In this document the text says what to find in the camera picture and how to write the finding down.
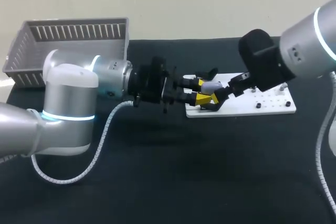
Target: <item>white mounting plate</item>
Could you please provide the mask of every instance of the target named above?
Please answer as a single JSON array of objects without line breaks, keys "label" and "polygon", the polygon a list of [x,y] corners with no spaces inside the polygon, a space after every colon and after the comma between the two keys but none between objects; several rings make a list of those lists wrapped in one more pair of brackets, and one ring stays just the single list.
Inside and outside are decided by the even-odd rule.
[{"label": "white mounting plate", "polygon": [[[225,87],[231,78],[241,73],[221,73],[216,75],[214,81],[220,81]],[[195,78],[194,75],[184,76],[187,79]],[[222,116],[245,116],[245,115],[273,115],[273,114],[293,114],[296,111],[296,106],[288,88],[280,91],[280,86],[261,92],[256,89],[253,93],[252,89],[248,89],[243,95],[235,97],[229,95],[223,106],[218,111],[201,110],[200,106],[185,105],[186,115],[188,118],[214,118]],[[190,89],[184,89],[184,92],[191,93]],[[291,102],[289,107],[286,107],[286,102]],[[257,103],[261,103],[261,108],[257,109]]]}]

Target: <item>black tablecloth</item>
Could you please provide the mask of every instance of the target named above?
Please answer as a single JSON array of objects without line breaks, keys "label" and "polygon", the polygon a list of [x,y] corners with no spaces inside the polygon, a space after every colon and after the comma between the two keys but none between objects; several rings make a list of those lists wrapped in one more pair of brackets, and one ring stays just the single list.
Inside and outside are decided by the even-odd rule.
[{"label": "black tablecloth", "polygon": [[[218,67],[242,72],[237,38],[131,41],[134,66],[162,56],[183,74]],[[27,158],[0,165],[0,223],[333,223],[314,163],[331,99],[328,77],[294,80],[293,115],[188,119],[175,104],[122,109],[97,166],[82,182],[42,181]],[[13,89],[8,103],[41,110],[44,91]],[[93,144],[75,157],[39,158],[55,178],[90,163],[116,102],[99,99]],[[322,165],[336,192],[336,158],[325,141]]]}]

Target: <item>gray basket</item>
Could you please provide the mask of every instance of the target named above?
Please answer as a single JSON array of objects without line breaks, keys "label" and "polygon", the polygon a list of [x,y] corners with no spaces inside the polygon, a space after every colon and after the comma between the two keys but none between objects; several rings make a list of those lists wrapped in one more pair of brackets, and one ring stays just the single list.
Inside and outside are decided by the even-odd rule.
[{"label": "gray basket", "polygon": [[43,87],[42,68],[54,49],[126,59],[128,19],[55,19],[23,23],[3,66],[18,87]]}]

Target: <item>yellow block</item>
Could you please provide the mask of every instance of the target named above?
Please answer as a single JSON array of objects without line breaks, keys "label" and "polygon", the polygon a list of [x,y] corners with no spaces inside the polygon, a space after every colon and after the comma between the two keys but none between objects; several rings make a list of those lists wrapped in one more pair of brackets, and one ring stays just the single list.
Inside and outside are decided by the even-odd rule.
[{"label": "yellow block", "polygon": [[214,101],[215,104],[219,103],[219,101],[218,101],[218,99],[217,99],[215,93],[213,93],[213,94],[211,95],[211,98],[212,98],[212,100]]},{"label": "yellow block", "polygon": [[204,81],[202,81],[201,79],[198,81],[199,86],[202,86],[203,83],[204,83]]},{"label": "yellow block", "polygon": [[210,95],[197,94],[195,105],[202,105],[202,104],[210,103],[211,100],[212,98]]}]

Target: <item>black end effector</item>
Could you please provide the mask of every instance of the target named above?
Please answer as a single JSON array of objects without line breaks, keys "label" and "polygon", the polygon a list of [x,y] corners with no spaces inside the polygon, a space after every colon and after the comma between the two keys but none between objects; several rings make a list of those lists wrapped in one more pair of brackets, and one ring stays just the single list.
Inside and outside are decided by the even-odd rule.
[{"label": "black end effector", "polygon": [[138,71],[132,70],[128,93],[134,96],[134,106],[138,106],[140,101],[160,103],[168,75],[166,62],[161,57],[153,57],[150,65],[141,65]]},{"label": "black end effector", "polygon": [[284,64],[279,47],[263,30],[252,30],[242,37],[238,49],[251,83],[262,92],[295,77]]},{"label": "black end effector", "polygon": [[232,78],[227,87],[216,90],[213,94],[215,104],[205,104],[203,108],[217,111],[230,94],[238,97],[254,87],[264,92],[295,77],[284,64],[279,47],[265,31],[250,31],[239,40],[238,47],[248,72]]},{"label": "black end effector", "polygon": [[[207,78],[213,78],[213,69],[207,73]],[[132,70],[128,82],[128,93],[134,96],[134,106],[139,106],[140,101],[164,104],[164,112],[168,105],[175,101],[187,103],[191,106],[211,102],[209,95],[200,94],[204,81],[200,78],[184,79],[166,70],[165,60],[154,57],[150,65],[141,65],[138,71]],[[192,89],[194,92],[184,93],[183,88]]]}]

